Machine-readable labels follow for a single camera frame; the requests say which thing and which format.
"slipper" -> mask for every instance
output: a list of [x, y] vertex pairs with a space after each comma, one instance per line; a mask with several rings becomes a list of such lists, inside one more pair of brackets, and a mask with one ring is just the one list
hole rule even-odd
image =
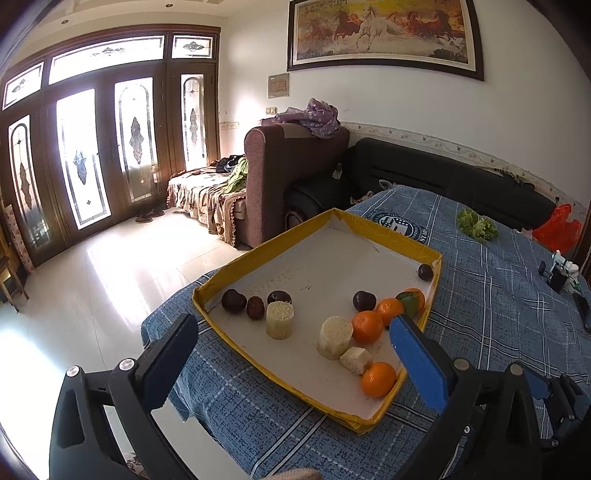
[[148, 216], [150, 218], [162, 217], [162, 216], [164, 216], [164, 211], [163, 210], [155, 210], [155, 209], [154, 210], [150, 210], [148, 212]]
[[135, 223], [150, 223], [153, 220], [147, 215], [140, 215], [135, 219]]

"blue gripper pad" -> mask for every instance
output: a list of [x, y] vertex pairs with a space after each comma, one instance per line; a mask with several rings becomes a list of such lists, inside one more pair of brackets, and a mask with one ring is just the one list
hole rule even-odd
[[448, 382], [426, 347], [431, 340], [412, 320], [398, 316], [390, 323], [390, 342], [427, 407], [441, 413], [449, 401]]

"printed logo on sheet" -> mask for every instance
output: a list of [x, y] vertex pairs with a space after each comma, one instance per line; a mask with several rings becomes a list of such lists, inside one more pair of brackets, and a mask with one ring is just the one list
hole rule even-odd
[[427, 241], [427, 230], [422, 226], [409, 222], [397, 215], [392, 215], [390, 212], [376, 212], [369, 219], [422, 244]]

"white horse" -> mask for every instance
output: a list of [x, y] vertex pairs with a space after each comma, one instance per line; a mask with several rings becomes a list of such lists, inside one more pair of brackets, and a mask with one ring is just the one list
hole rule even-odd
[[359, 40], [362, 37], [368, 36], [368, 50], [371, 48], [372, 42], [378, 37], [382, 39], [382, 35], [385, 33], [391, 33], [393, 35], [399, 35], [403, 31], [403, 27], [386, 20], [385, 18], [379, 18], [372, 5], [367, 5], [364, 10], [364, 22], [361, 24], [359, 29], [359, 36], [357, 37], [357, 48], [359, 48]]

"cardboard tray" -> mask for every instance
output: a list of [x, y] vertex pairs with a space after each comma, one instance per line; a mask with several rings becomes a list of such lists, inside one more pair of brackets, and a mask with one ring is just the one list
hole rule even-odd
[[[352, 297], [358, 290], [374, 293], [378, 301], [417, 287], [426, 305], [417, 319], [424, 331], [441, 274], [441, 254], [386, 227], [333, 209], [260, 245], [222, 267], [195, 289], [193, 301], [211, 327], [269, 379], [327, 413], [348, 428], [367, 432], [387, 411], [407, 377], [387, 331], [365, 346], [374, 361], [390, 363], [398, 381], [384, 398], [367, 397], [359, 378], [338, 360], [322, 357], [316, 342], [330, 316], [352, 318]], [[418, 266], [433, 267], [428, 283], [419, 279]], [[246, 311], [231, 315], [221, 304], [224, 292], [235, 288], [250, 298], [274, 290], [287, 291], [295, 315], [292, 335], [273, 340], [265, 320], [253, 321]]]

